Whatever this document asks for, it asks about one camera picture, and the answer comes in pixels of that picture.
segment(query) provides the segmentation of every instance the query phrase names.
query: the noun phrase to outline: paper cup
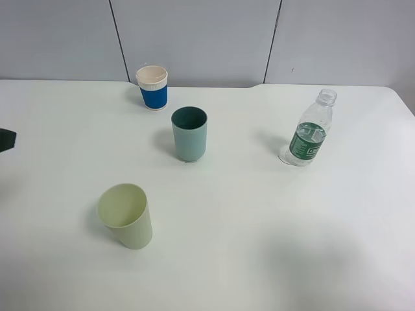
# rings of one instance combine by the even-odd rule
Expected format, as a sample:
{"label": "paper cup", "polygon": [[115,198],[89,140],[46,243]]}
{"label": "paper cup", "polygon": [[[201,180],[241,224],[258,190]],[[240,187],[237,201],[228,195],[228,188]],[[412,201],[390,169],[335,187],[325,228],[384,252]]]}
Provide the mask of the paper cup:
{"label": "paper cup", "polygon": [[136,73],[138,86],[148,109],[160,110],[167,104],[167,71],[159,66],[146,66]]}
{"label": "paper cup", "polygon": [[178,157],[186,162],[199,160],[206,150],[208,116],[197,107],[183,107],[171,116]]}
{"label": "paper cup", "polygon": [[98,217],[128,248],[145,247],[152,238],[150,213],[145,192],[124,183],[108,189],[98,202]]}

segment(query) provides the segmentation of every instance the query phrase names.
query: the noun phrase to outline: dark object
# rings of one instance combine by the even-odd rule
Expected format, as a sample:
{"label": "dark object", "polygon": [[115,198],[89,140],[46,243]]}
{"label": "dark object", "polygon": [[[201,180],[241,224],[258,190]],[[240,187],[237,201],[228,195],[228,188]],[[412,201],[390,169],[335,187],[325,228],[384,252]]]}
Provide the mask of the dark object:
{"label": "dark object", "polygon": [[16,133],[13,131],[0,128],[0,152],[9,150],[14,147]]}

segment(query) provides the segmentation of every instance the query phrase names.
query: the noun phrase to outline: clear plastic bottle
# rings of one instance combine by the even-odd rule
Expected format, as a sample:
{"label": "clear plastic bottle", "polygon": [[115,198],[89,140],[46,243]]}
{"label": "clear plastic bottle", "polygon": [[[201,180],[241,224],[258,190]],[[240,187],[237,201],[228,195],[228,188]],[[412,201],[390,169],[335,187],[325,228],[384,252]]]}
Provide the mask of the clear plastic bottle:
{"label": "clear plastic bottle", "polygon": [[336,98],[333,90],[321,90],[316,102],[303,113],[283,162],[298,167],[313,162],[330,130]]}

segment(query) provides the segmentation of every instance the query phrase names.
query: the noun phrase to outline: gray wall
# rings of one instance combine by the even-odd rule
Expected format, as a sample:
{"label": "gray wall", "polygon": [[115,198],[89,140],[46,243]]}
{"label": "gray wall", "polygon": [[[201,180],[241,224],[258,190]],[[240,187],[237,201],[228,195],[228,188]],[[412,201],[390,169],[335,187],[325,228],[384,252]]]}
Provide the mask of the gray wall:
{"label": "gray wall", "polygon": [[106,0],[1,0],[0,78],[127,81]]}
{"label": "gray wall", "polygon": [[279,0],[112,0],[128,73],[144,63],[170,86],[263,83]]}
{"label": "gray wall", "polygon": [[415,1],[283,0],[267,83],[389,86],[415,111]]}

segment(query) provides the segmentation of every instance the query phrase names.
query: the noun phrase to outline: bottle label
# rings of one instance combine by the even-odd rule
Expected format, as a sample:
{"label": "bottle label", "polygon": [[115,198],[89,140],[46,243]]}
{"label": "bottle label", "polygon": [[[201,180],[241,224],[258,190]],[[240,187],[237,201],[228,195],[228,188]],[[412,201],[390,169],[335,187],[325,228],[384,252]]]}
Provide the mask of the bottle label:
{"label": "bottle label", "polygon": [[326,133],[321,126],[311,122],[301,123],[292,138],[290,151],[298,159],[314,159],[325,138]]}

